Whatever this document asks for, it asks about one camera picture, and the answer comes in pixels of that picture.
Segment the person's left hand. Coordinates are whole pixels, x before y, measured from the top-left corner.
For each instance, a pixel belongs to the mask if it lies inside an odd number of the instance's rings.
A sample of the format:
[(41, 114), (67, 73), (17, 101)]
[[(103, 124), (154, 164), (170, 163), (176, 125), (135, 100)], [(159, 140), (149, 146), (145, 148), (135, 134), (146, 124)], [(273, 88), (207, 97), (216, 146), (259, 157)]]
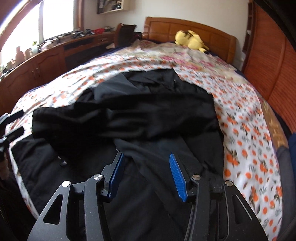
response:
[(2, 162), (0, 162), (0, 178), (2, 180), (7, 180), (10, 175), (10, 170), (8, 167), (8, 160), (4, 159)]

